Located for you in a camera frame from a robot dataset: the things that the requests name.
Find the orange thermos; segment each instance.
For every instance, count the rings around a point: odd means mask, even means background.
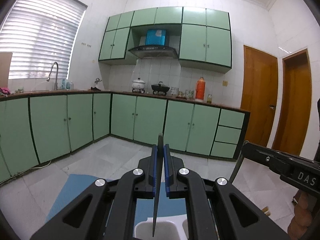
[[[197,81],[196,84],[196,101],[202,102],[204,99],[204,89],[205,89],[205,81],[203,77],[200,77],[200,79]]]

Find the faucet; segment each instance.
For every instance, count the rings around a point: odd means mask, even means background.
[[[58,66],[58,63],[56,61],[52,64],[52,67],[51,67],[51,70],[50,70],[50,74],[49,74],[49,77],[48,77],[47,81],[49,82],[49,80],[50,80],[50,75],[51,75],[51,72],[52,72],[54,64],[57,65],[57,73],[56,73],[56,81],[54,83],[53,90],[58,90],[58,70],[59,70],[59,66]]]

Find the stove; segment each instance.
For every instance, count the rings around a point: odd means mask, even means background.
[[[156,90],[153,90],[152,93],[153,93],[154,95],[158,95],[158,96],[166,96],[166,95],[167,95],[167,92],[156,91]]]
[[[145,92],[144,89],[135,89],[135,88],[132,89],[132,93],[141,93],[141,94],[144,94],[144,92]]]

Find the glass jar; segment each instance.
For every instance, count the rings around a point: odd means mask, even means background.
[[[207,103],[208,104],[212,103],[212,95],[211,94],[209,94],[208,97],[207,97]]]

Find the window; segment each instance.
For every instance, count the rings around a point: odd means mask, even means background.
[[[46,78],[54,61],[67,78],[85,10],[76,0],[17,0],[0,31],[0,52],[13,53],[9,79]]]

